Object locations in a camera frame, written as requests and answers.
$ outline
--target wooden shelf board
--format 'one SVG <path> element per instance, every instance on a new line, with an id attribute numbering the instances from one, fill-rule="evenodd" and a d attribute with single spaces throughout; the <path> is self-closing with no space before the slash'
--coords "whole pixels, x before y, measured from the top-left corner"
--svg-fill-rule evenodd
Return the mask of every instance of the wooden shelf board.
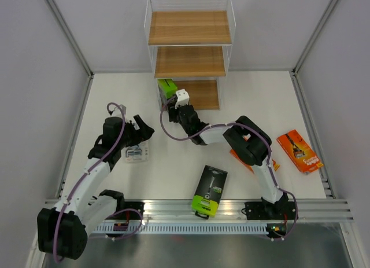
<path id="1" fill-rule="evenodd" d="M 175 81 L 175 84 L 179 90 L 189 93 L 190 104 L 195 110 L 220 109 L 216 80 Z"/>
<path id="2" fill-rule="evenodd" d="M 226 76 L 221 46 L 158 47 L 156 78 Z"/>
<path id="3" fill-rule="evenodd" d="M 149 45 L 204 44 L 231 44 L 225 10 L 153 12 Z"/>

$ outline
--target robotic arm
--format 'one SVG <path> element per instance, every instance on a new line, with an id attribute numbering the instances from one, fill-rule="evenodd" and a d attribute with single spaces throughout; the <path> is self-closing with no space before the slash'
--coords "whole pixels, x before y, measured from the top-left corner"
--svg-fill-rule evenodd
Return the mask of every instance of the robotic arm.
<path id="1" fill-rule="evenodd" d="M 124 209 L 123 194 L 112 190 L 101 192 L 94 204 L 89 205 L 88 202 L 121 158 L 121 150 L 148 140 L 154 130 L 146 125 L 139 115 L 134 116 L 139 128 L 136 129 L 131 121 L 125 123 L 123 134 L 116 147 L 88 172 L 103 155 L 109 152 L 120 135 L 123 119 L 117 115 L 121 115 L 121 111 L 116 108 L 110 114 L 111 117 L 105 119 L 103 124 L 103 134 L 97 138 L 88 154 L 83 176 L 71 191 L 72 197 L 68 198 L 65 195 L 52 209 L 43 208 L 39 213 L 37 225 L 40 251 L 52 254 L 53 246 L 56 244 L 57 255 L 77 259 L 84 251 L 91 232 L 109 215 Z M 55 241 L 54 232 L 61 211 L 58 238 Z"/>
<path id="2" fill-rule="evenodd" d="M 267 217 L 274 219 L 276 214 L 282 214 L 288 204 L 288 195 L 278 187 L 275 170 L 268 163 L 270 137 L 246 116 L 239 117 L 235 123 L 210 127 L 199 119 L 189 99 L 185 90 L 177 91 L 170 98 L 167 104 L 169 121 L 179 123 L 196 145 L 229 143 L 240 160 L 252 167 L 261 187 L 263 211 Z"/>

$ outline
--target shelving unit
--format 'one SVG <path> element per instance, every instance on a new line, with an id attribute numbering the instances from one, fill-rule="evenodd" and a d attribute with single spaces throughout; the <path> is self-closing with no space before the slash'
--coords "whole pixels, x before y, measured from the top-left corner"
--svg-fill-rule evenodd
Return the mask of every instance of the shelving unit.
<path id="1" fill-rule="evenodd" d="M 154 78 L 176 81 L 196 109 L 219 109 L 236 27 L 231 0 L 148 0 L 144 27 Z"/>

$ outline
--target table surface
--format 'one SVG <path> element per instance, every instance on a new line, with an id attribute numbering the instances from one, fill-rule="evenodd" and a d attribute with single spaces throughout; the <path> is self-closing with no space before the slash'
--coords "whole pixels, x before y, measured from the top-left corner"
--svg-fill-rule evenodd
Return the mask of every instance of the table surface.
<path id="1" fill-rule="evenodd" d="M 272 139 L 272 158 L 281 165 L 276 172 L 280 186 L 298 199 L 325 198 L 319 172 L 301 174 L 276 141 L 278 136 L 297 129 L 309 143 L 288 72 L 229 72 L 219 83 L 219 95 L 220 110 L 198 111 L 202 121 L 228 123 L 248 116 Z M 156 132 L 149 140 L 149 160 L 126 163 L 121 158 L 96 194 L 111 189 L 123 192 L 126 199 L 192 199 L 204 166 L 210 165 L 228 171 L 223 199 L 261 197 L 257 179 L 230 155 L 227 143 L 196 146 L 164 134 L 152 73 L 95 74 L 63 192 L 69 193 L 82 175 L 88 152 L 108 117 L 109 102 L 124 104 L 128 118 L 138 114 Z M 172 135 L 186 136 L 179 124 L 168 122 L 166 113 L 164 125 Z"/>

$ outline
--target white tabletop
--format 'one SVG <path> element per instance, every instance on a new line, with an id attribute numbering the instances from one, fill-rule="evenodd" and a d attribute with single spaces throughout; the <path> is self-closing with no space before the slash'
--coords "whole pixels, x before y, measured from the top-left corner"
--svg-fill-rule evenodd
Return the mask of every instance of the white tabletop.
<path id="1" fill-rule="evenodd" d="M 198 111 L 206 123 L 228 123 L 241 115 L 249 117 L 272 139 L 272 158 L 281 167 L 276 172 L 281 187 L 299 199 L 323 199 L 325 192 L 319 172 L 301 174 L 276 138 L 297 129 L 309 142 L 307 130 L 288 72 L 229 72 L 220 82 L 220 110 Z M 124 193 L 126 199 L 192 199 L 205 165 L 228 171 L 223 199 L 259 199 L 255 176 L 229 154 L 228 144 L 197 146 L 191 141 L 174 141 L 161 130 L 156 82 L 151 73 L 95 74 L 73 151 L 64 192 L 81 176 L 87 155 L 102 133 L 108 117 L 106 104 L 127 107 L 127 116 L 138 114 L 155 133 L 149 141 L 149 160 L 126 163 L 120 159 L 96 194 L 104 189 Z M 186 137 L 179 124 L 164 124 L 176 137 Z"/>

